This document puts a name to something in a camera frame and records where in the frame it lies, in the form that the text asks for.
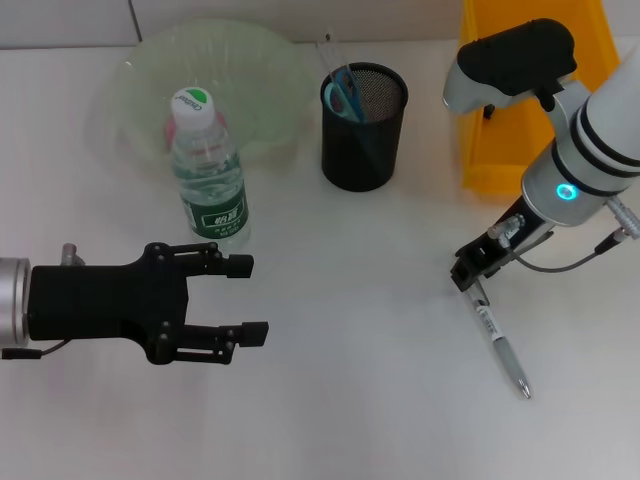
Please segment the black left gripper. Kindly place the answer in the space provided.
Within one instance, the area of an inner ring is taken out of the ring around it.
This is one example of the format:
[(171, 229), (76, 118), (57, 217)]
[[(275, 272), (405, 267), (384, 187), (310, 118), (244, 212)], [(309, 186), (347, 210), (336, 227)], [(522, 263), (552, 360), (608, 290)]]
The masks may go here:
[(269, 323), (184, 326), (186, 277), (246, 279), (253, 268), (252, 255), (224, 256), (215, 242), (152, 243), (138, 260), (119, 266), (36, 266), (27, 308), (29, 337), (123, 338), (142, 347), (155, 365), (174, 360), (228, 365), (237, 347), (264, 345)]

